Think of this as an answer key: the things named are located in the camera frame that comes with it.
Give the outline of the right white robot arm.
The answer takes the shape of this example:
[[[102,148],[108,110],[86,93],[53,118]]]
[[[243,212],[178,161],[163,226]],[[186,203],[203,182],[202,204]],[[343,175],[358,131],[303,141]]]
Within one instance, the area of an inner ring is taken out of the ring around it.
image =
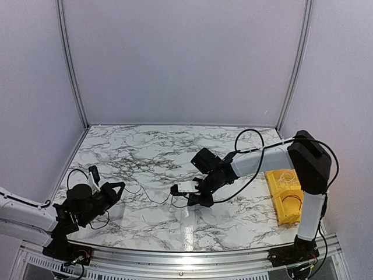
[[[301,130],[284,141],[248,151],[234,150],[224,158],[203,148],[191,163],[205,178],[193,179],[195,189],[187,191],[189,206],[214,205],[213,194],[241,177],[255,178],[260,172],[279,169],[295,170],[304,200],[297,233],[299,241],[290,246],[288,255],[294,261],[301,261],[311,252],[310,242],[317,235],[329,187],[336,179],[330,176],[332,165],[337,172],[340,170],[337,156],[328,144]]]

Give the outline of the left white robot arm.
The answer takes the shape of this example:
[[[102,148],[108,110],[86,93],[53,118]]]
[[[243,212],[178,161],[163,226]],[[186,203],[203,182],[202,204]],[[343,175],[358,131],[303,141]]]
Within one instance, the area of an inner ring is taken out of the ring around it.
[[[120,199],[125,183],[104,183],[94,192],[88,184],[77,184],[66,192],[62,204],[37,204],[1,188],[2,234],[47,247],[60,259],[73,255],[73,245],[64,237],[85,228],[104,215]]]

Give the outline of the yellow three-compartment bin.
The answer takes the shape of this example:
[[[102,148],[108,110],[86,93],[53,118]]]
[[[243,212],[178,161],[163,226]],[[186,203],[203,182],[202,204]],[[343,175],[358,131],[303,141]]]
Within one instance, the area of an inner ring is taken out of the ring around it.
[[[293,225],[300,222],[303,192],[294,169],[280,169],[265,172],[266,182],[279,225]]]

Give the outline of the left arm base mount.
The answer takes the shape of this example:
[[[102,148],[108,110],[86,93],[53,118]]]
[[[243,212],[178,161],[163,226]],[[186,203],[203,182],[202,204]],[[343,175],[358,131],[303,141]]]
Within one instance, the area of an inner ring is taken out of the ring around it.
[[[64,261],[64,266],[82,264],[89,265],[93,249],[71,243],[65,236],[53,238],[51,243],[43,247],[43,254]]]

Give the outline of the left aluminium frame post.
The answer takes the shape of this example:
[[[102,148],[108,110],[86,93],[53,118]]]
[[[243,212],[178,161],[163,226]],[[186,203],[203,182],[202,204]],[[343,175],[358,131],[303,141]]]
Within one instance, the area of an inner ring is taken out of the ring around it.
[[[59,33],[62,42],[62,52],[64,55],[65,63],[66,63],[66,70],[68,73],[69,82],[72,89],[73,99],[76,104],[76,108],[78,111],[78,115],[80,118],[80,122],[85,130],[90,128],[90,124],[87,119],[87,115],[85,112],[85,108],[83,105],[83,99],[80,92],[78,77],[76,75],[75,66],[73,63],[71,45],[69,42],[68,36],[68,28],[67,28],[67,21],[66,21],[66,14],[65,14],[65,1],[63,0],[56,0],[56,8],[57,8],[57,19],[59,25]]]

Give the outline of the aluminium frame post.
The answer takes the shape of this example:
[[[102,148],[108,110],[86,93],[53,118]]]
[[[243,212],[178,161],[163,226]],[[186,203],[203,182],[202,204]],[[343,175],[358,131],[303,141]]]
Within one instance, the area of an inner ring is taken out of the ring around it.
[[[90,124],[87,119],[87,115],[85,112],[85,108],[83,105],[83,99],[80,92],[78,77],[76,75],[75,66],[73,63],[71,45],[69,42],[68,36],[68,28],[67,28],[67,21],[66,21],[66,14],[65,14],[65,1],[63,0],[56,0],[56,8],[57,8],[57,19],[59,25],[59,33],[62,42],[62,52],[64,55],[65,63],[66,63],[66,70],[68,73],[69,82],[72,89],[73,99],[76,104],[76,108],[78,111],[78,115],[80,118],[80,122],[85,130],[90,128]]]
[[[284,102],[282,104],[280,114],[279,114],[279,117],[276,123],[277,132],[279,132],[284,125],[288,111],[290,109],[291,101],[294,96],[295,88],[297,85],[297,80],[300,74],[302,62],[304,60],[304,55],[306,52],[313,8],[314,8],[314,1],[306,0],[305,5],[304,5],[304,13],[302,17],[300,38],[298,41],[297,51],[295,54],[295,60],[294,60],[293,68],[291,71],[290,80],[288,82]]]

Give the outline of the front aluminium rail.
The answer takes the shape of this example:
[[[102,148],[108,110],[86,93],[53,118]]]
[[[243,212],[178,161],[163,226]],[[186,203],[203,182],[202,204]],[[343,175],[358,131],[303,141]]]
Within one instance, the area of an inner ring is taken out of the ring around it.
[[[274,247],[215,252],[160,252],[92,246],[87,264],[67,266],[22,242],[9,279],[350,279],[334,234],[317,238],[319,255],[279,264]]]

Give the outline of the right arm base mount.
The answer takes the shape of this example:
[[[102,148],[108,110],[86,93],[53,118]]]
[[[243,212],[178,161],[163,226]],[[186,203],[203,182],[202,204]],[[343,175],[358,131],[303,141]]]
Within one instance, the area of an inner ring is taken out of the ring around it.
[[[267,259],[273,267],[280,267],[315,260],[317,257],[319,257],[319,251],[315,239],[309,241],[296,235],[293,244],[270,249]]]

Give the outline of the right aluminium frame post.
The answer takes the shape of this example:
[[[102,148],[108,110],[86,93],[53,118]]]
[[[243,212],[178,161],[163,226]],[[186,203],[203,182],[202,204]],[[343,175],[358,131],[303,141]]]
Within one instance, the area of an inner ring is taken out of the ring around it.
[[[295,60],[294,60],[293,68],[291,71],[290,80],[288,82],[284,102],[282,104],[280,114],[279,114],[279,117],[276,123],[277,132],[279,132],[284,125],[288,111],[290,109],[291,101],[294,96],[295,88],[297,85],[297,80],[300,74],[302,62],[304,60],[304,55],[306,52],[313,8],[314,8],[314,1],[306,0],[305,5],[304,5],[304,13],[302,17],[300,38],[298,41],[297,51],[295,54]]]

